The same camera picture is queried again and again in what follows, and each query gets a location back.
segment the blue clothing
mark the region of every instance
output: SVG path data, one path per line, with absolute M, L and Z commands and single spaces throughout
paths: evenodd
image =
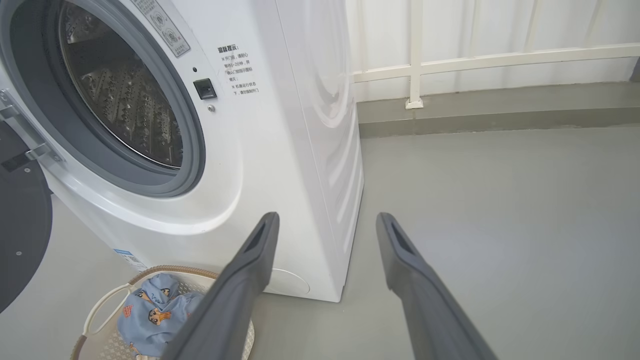
M 118 318 L 118 331 L 134 355 L 160 357 L 195 311 L 202 299 L 198 293 L 178 295 L 178 281 L 158 274 L 125 300 Z

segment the gray baseboard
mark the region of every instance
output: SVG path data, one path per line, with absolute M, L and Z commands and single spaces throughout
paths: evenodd
M 640 83 L 598 83 L 481 90 L 358 103 L 361 138 L 472 131 L 636 126 Z

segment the front-loading washing machine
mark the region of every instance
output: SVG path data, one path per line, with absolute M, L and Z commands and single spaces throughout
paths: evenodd
M 343 1 L 0 0 L 0 55 L 21 158 L 133 266 L 219 271 L 277 211 L 267 291 L 340 300 L 364 185 Z

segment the white railing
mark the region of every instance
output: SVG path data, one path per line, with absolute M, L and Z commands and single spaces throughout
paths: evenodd
M 564 49 L 549 49 L 532 51 L 532 45 L 538 19 L 540 15 L 540 4 L 543 1 L 534 0 L 524 48 L 519 53 L 493 54 L 486 56 L 474 56 L 476 52 L 477 34 L 479 25 L 479 14 L 482 0 L 474 1 L 474 14 L 471 26 L 471 38 L 468 44 L 469 57 L 455 58 L 449 60 L 421 62 L 422 56 L 422 0 L 411 1 L 411 55 L 409 65 L 393 67 L 383 67 L 378 69 L 358 71 L 353 74 L 354 81 L 361 83 L 382 79 L 410 77 L 409 99 L 406 102 L 407 109 L 422 108 L 420 98 L 420 76 L 425 74 L 436 74 L 440 72 L 452 72 L 460 70 L 484 69 L 490 67 L 503 67 L 514 65 L 527 65 L 538 63 L 554 63 L 561 61 L 579 61 L 611 58 L 629 58 L 640 56 L 640 43 L 616 44 L 593 46 L 593 34 L 597 29 L 602 14 L 603 4 L 606 0 L 596 0 L 596 5 L 591 14 L 586 36 L 582 47 L 570 47 Z

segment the blue label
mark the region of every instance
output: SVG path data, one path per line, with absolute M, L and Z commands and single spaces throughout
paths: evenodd
M 133 254 L 131 254 L 130 252 L 125 251 L 125 250 L 113 249 L 113 251 L 117 252 L 118 254 L 122 254 L 122 255 L 131 255 L 131 256 L 133 256 Z

